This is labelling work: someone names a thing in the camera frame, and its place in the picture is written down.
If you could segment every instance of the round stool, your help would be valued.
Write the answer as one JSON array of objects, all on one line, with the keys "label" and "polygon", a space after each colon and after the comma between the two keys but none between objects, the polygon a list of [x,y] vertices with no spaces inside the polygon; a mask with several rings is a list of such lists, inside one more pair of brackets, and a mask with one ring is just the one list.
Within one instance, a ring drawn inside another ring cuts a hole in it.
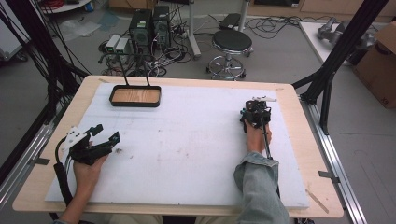
[{"label": "round stool", "polygon": [[231,55],[249,53],[251,39],[242,32],[235,30],[222,30],[213,35],[212,44],[215,49],[225,53],[225,56],[218,56],[208,64],[206,72],[215,77],[233,79],[245,77],[244,65]]}]

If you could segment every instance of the floor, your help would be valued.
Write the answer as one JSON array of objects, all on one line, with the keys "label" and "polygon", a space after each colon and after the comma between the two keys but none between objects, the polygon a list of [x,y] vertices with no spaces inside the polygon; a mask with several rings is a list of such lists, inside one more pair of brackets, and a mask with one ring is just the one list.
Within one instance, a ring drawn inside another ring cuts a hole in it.
[{"label": "floor", "polygon": [[[196,28],[203,25],[196,33],[213,34],[216,31],[217,23],[206,15],[213,13],[218,20],[222,20],[221,13],[239,12],[241,7],[238,3],[231,3],[227,7],[211,5],[208,8],[207,2],[196,4],[195,14],[203,15],[195,19]],[[186,7],[182,8],[181,14],[187,17]],[[98,46],[110,35],[124,33],[129,26],[128,17],[128,14],[107,10],[106,2],[96,1],[96,9],[92,13],[74,10],[58,15],[57,19],[59,23],[83,19],[102,24],[93,35],[66,42],[92,74],[101,74],[106,66],[97,62],[102,54]],[[254,52],[250,57],[239,57],[247,68],[246,78],[239,81],[291,84],[320,68],[320,60],[297,27],[285,26],[270,39],[254,35],[249,29],[245,33],[252,38]],[[211,36],[197,35],[196,38],[202,57],[196,61],[168,65],[167,73],[162,78],[210,79],[205,72],[206,64],[219,52],[211,48]],[[54,42],[60,46],[58,39]],[[46,88],[44,78],[31,61],[12,61],[0,67],[0,164],[47,102]],[[297,93],[303,93],[305,89],[302,87]],[[329,132],[367,223],[396,221],[396,175],[393,172],[396,169],[395,120],[396,110],[384,108],[353,74],[352,67],[342,66],[339,69],[333,81]],[[48,214],[13,211],[12,201],[20,186],[0,211],[1,223],[28,223],[32,220],[35,223],[49,223]],[[100,224],[104,223],[103,216],[90,214],[85,215],[84,219]],[[341,218],[314,220],[318,224],[351,223],[347,214]]]}]

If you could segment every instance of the white board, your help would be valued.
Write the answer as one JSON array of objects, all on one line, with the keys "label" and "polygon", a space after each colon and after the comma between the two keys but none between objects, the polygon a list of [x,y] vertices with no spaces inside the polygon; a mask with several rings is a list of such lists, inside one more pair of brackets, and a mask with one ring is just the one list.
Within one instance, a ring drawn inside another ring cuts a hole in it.
[{"label": "white board", "polygon": [[[318,38],[318,28],[322,27],[326,22],[307,22],[300,21],[300,27],[302,28],[305,37],[309,40],[311,47],[314,49],[318,58],[322,63],[326,61],[327,57],[329,57],[330,52],[334,48],[334,45],[329,42],[327,39],[319,39]],[[332,32],[337,28],[339,23],[335,23],[332,26]],[[351,63],[344,61],[343,65],[351,65]]]},{"label": "white board", "polygon": [[[235,166],[247,154],[240,110],[253,96],[276,98],[274,91],[162,86],[157,108],[114,107],[113,84],[98,88],[78,128],[104,130],[93,144],[120,132],[91,197],[98,203],[240,206],[233,181]],[[272,107],[272,156],[280,162],[281,200],[289,208],[309,206],[278,102]],[[75,191],[73,172],[69,186]],[[62,201],[54,179],[46,201]]]}]

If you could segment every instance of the black tray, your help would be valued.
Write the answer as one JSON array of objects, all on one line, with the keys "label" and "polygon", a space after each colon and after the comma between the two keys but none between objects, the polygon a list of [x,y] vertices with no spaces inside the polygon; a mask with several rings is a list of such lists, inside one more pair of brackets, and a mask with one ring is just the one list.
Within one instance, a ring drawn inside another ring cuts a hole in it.
[{"label": "black tray", "polygon": [[113,106],[157,107],[160,105],[161,87],[117,85],[109,100]]}]

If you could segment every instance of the cardboard box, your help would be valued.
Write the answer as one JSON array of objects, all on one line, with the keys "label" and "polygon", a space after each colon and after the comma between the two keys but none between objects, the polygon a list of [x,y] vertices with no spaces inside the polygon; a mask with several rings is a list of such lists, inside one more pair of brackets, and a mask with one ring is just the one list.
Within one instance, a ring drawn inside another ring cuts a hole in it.
[{"label": "cardboard box", "polygon": [[385,108],[396,108],[396,21],[375,34],[354,73]]},{"label": "cardboard box", "polygon": [[134,11],[137,8],[154,9],[157,0],[109,0],[109,6],[124,11]]}]

